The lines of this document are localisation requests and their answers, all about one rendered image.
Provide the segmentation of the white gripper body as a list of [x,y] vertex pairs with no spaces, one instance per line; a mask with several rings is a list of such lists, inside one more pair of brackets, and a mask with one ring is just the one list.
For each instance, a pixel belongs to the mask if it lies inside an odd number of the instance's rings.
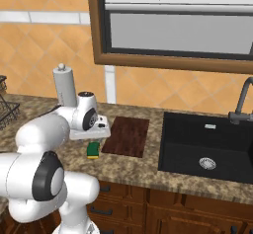
[[111,131],[108,126],[93,126],[87,131],[79,131],[79,130],[70,130],[69,138],[71,140],[79,140],[79,139],[99,139],[99,138],[107,138],[111,136]]

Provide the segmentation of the green and yellow sponge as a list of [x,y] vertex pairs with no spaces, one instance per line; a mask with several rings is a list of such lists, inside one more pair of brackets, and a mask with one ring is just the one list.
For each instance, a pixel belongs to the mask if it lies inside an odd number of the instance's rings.
[[99,157],[100,143],[97,141],[90,142],[87,146],[87,158],[97,159]]

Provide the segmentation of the dark wooden cutting board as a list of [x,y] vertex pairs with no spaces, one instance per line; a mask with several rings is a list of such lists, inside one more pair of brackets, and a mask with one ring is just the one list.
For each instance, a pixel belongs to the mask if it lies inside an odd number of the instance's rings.
[[141,158],[148,127],[149,120],[145,118],[116,117],[102,152]]

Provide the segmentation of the white paper towel roll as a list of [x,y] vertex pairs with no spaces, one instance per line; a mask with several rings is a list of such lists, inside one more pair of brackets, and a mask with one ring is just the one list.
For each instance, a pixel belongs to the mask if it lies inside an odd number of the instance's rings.
[[53,79],[58,102],[64,107],[76,107],[76,91],[73,70],[63,63],[53,69]]

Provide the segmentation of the brown wooden drawer front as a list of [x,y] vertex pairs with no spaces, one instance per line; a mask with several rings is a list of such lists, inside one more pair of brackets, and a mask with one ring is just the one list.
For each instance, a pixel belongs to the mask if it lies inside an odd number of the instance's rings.
[[108,193],[100,191],[99,198],[106,197],[110,199],[118,199],[128,202],[143,203],[145,199],[145,189],[130,185],[123,185],[110,182],[100,182],[100,187],[111,186]]
[[[96,209],[108,210],[112,209],[112,215],[101,215],[90,211],[90,207]],[[141,225],[143,222],[143,205],[131,202],[113,201],[97,199],[95,202],[88,205],[88,211],[98,216],[105,216],[109,219],[125,221],[128,223]]]

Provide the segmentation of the black kitchen sink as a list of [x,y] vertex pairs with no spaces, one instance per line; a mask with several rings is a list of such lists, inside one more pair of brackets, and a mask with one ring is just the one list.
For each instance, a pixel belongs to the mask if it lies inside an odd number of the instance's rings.
[[158,169],[253,185],[253,122],[166,112]]

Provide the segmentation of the brown wooden cupboard door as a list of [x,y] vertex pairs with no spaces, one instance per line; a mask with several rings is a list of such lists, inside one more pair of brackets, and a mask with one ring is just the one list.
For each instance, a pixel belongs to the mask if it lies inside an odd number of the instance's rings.
[[146,210],[145,234],[253,234],[253,222],[218,215],[164,209],[149,205]]

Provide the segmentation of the wooden framed window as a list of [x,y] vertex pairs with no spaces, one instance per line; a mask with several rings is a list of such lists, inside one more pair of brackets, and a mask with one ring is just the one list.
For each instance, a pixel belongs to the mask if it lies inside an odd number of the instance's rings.
[[253,0],[88,0],[97,64],[253,74]]

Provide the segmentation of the dark grey tap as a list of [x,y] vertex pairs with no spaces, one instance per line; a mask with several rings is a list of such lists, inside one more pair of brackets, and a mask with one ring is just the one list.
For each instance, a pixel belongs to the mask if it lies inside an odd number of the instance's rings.
[[233,124],[240,124],[242,121],[252,121],[253,122],[253,113],[252,114],[244,114],[242,112],[243,104],[244,104],[245,98],[247,96],[247,92],[248,92],[250,85],[253,85],[253,77],[248,77],[246,79],[246,81],[244,82],[235,112],[228,113],[228,119]]

